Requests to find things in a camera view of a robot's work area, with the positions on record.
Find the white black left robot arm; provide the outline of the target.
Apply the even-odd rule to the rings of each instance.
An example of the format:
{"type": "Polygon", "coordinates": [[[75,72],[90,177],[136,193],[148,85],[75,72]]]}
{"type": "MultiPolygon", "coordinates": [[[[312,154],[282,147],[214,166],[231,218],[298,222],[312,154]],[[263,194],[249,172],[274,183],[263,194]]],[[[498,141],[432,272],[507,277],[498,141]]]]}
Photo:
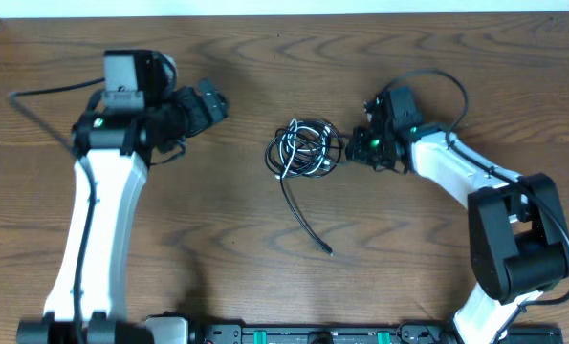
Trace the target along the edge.
{"type": "Polygon", "coordinates": [[[202,340],[171,312],[127,319],[131,229],[153,150],[184,145],[228,115],[208,79],[196,88],[98,89],[73,127],[75,200],[67,243],[39,320],[18,324],[19,343],[192,343],[202,340]]]}

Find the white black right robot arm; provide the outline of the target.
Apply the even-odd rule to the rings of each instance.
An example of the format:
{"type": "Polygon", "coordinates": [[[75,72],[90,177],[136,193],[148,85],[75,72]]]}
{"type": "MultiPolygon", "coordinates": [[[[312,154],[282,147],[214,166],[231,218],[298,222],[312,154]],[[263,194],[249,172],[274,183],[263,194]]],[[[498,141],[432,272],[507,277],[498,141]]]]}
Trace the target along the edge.
{"type": "MultiPolygon", "coordinates": [[[[511,326],[543,294],[569,278],[569,231],[554,181],[524,176],[470,149],[452,126],[427,123],[411,90],[384,88],[365,102],[368,123],[354,129],[349,161],[375,170],[397,163],[443,188],[468,214],[476,284],[440,334],[447,343],[520,340],[511,326]]],[[[569,300],[569,291],[553,304],[569,300]]]]}

